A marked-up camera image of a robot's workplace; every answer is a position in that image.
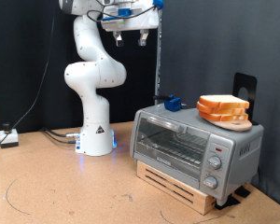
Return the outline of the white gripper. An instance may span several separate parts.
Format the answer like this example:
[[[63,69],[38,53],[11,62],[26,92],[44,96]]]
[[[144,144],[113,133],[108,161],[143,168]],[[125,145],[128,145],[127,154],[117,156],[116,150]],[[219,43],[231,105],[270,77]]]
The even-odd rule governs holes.
[[[119,6],[105,7],[101,24],[108,32],[116,31],[113,36],[117,47],[123,47],[124,41],[121,31],[141,30],[138,45],[147,44],[148,29],[155,29],[159,25],[158,10],[153,5],[132,4],[130,8]]]

